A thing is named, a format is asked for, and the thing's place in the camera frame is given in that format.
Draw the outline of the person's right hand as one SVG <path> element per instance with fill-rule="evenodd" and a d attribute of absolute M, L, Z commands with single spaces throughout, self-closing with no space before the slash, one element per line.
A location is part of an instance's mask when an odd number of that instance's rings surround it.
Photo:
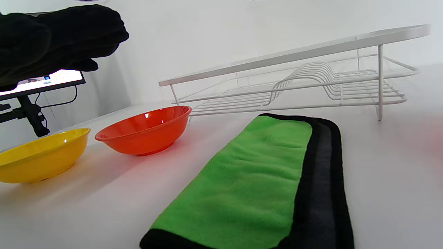
<path fill-rule="evenodd" d="M 120 14 L 106 6 L 82 5 L 32 16 L 1 14 L 0 88 L 59 70 L 96 71 L 96 58 L 112 55 L 128 40 Z"/>

